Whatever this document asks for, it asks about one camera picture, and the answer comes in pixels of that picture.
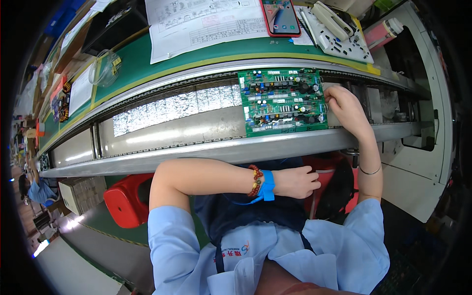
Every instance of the blue uniform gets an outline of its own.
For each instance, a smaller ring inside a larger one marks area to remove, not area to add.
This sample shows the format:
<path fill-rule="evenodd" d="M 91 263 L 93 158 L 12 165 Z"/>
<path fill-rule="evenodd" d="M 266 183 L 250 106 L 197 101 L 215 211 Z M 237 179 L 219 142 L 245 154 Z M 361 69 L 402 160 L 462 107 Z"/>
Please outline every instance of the blue uniform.
<path fill-rule="evenodd" d="M 379 201 L 359 203 L 344 225 L 307 220 L 300 233 L 275 223 L 252 222 L 227 232 L 221 240 L 224 271 L 217 273 L 212 244 L 200 250 L 192 216 L 163 206 L 151 210 L 149 247 L 155 294 L 253 294 L 265 257 L 302 282 L 369 294 L 390 266 L 383 244 Z"/>
<path fill-rule="evenodd" d="M 33 181 L 33 184 L 31 184 L 31 187 L 28 190 L 28 197 L 39 204 L 46 203 L 49 198 L 58 198 L 42 179 L 39 180 L 39 184 L 37 184 L 36 181 Z"/>

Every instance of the black hair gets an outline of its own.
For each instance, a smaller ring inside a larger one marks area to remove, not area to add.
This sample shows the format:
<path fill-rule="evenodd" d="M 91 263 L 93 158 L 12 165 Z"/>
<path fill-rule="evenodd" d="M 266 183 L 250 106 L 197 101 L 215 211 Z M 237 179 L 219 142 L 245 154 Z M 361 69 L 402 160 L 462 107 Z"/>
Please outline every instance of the black hair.
<path fill-rule="evenodd" d="M 28 179 L 26 179 L 26 174 L 22 174 L 18 178 L 18 189 L 19 189 L 20 194 L 21 194 L 21 199 L 24 199 L 25 196 L 28 195 L 28 187 L 26 186 L 27 181 L 28 181 Z"/>

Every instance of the blue wrist strap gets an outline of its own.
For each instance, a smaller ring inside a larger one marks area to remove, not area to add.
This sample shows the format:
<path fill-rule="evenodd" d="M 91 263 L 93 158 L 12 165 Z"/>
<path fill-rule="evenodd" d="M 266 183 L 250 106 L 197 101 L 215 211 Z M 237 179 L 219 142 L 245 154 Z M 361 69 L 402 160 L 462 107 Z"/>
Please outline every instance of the blue wrist strap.
<path fill-rule="evenodd" d="M 262 199 L 264 199 L 264 201 L 273 201 L 275 199 L 274 192 L 272 191 L 275 187 L 274 176 L 272 174 L 272 171 L 269 171 L 269 170 L 261 170 L 261 171 L 262 173 L 264 173 L 264 183 L 261 185 L 261 188 L 259 189 L 259 193 L 257 194 L 257 198 L 255 198 L 254 200 L 250 201 L 249 203 L 239 203 L 239 202 L 235 202 L 233 200 L 228 199 L 228 197 L 226 197 L 225 194 L 223 194 L 223 196 L 225 196 L 225 198 L 227 198 L 229 201 L 231 201 L 232 203 L 236 205 L 251 205 Z"/>
<path fill-rule="evenodd" d="M 264 173 L 264 183 L 259 189 L 258 197 L 263 197 L 264 201 L 273 201 L 274 192 L 272 191 L 275 187 L 274 176 L 270 170 L 261 170 Z"/>

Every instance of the black bag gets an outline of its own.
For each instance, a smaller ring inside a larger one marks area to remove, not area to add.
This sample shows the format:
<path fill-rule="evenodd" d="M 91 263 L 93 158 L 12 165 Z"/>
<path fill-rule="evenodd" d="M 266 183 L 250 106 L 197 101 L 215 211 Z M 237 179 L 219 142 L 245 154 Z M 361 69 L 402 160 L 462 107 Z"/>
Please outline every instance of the black bag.
<path fill-rule="evenodd" d="M 316 208 L 316 219 L 342 224 L 346 219 L 346 205 L 354 198 L 354 174 L 351 164 L 343 158 L 336 166 Z"/>

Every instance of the phone screen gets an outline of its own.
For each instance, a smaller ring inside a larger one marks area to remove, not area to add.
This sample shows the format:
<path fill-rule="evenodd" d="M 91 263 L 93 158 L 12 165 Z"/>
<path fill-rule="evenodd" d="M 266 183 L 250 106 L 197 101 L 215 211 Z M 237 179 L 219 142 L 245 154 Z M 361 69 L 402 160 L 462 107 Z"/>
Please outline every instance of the phone screen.
<path fill-rule="evenodd" d="M 299 34 L 295 10 L 290 1 L 262 0 L 272 34 Z"/>

